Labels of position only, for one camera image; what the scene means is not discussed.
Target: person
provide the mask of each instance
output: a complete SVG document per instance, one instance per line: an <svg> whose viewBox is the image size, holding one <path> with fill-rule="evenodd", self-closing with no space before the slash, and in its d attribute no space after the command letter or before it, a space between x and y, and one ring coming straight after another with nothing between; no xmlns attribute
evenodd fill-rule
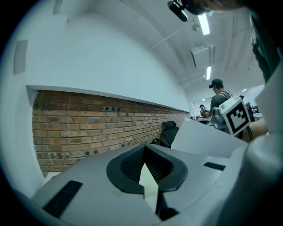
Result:
<svg viewBox="0 0 283 226"><path fill-rule="evenodd" d="M250 117L251 121L254 122L255 121L255 117L253 116L250 102L245 103L245 105L246 105L246 108L248 110L249 117Z"/></svg>
<svg viewBox="0 0 283 226"><path fill-rule="evenodd" d="M203 104L201 104L200 106L199 106L199 108L200 108L200 114L201 114L201 116L203 116L204 118L206 118L206 116L204 115L204 113L205 112L209 112L208 110L207 110L207 108L203 105Z"/></svg>
<svg viewBox="0 0 283 226"><path fill-rule="evenodd" d="M211 99L210 111L203 112L203 115L207 118L211 117L213 108L218 108L226 100L230 99L232 95L225 91L223 82L220 79L214 79L211 82L210 88L213 89L213 92L216 94Z"/></svg>
<svg viewBox="0 0 283 226"><path fill-rule="evenodd" d="M265 1L256 0L184 0L185 8L194 15L206 12L232 11L246 7L250 11L252 25L252 51L267 83L283 59L282 38L278 21L282 21L281 8ZM268 132L264 118L250 124L252 139ZM242 139L251 141L245 129Z"/></svg>

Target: black office chair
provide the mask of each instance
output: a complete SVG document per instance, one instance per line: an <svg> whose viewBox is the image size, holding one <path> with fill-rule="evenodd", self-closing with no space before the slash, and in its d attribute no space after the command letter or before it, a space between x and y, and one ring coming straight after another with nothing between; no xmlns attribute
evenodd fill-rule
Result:
<svg viewBox="0 0 283 226"><path fill-rule="evenodd" d="M179 128L176 127L176 122L174 121L164 122L162 123L163 138L161 140L155 139L152 141L152 143L163 147L171 148L171 145L175 139L178 130Z"/></svg>

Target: backpack strap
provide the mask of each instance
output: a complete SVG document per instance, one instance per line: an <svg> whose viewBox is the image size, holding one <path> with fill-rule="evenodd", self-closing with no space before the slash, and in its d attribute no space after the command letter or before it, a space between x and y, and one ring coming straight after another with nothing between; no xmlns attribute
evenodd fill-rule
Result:
<svg viewBox="0 0 283 226"><path fill-rule="evenodd" d="M217 95L221 95L221 96L225 97L226 100L228 100L228 99L231 98L231 95L228 96L228 95L227 95L226 93L224 93L224 92L220 92L220 93L217 94Z"/></svg>

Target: fluorescent light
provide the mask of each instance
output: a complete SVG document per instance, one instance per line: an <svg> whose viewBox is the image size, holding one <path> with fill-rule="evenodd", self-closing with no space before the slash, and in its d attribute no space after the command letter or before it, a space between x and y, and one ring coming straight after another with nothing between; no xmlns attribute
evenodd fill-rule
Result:
<svg viewBox="0 0 283 226"><path fill-rule="evenodd" d="M198 19L199 19L200 26L202 27L202 30L203 30L203 35L210 34L208 21L207 21L207 15L205 13L198 15Z"/></svg>
<svg viewBox="0 0 283 226"><path fill-rule="evenodd" d="M211 74L211 66L209 66L209 67L207 68L207 80L210 79L210 74Z"/></svg>

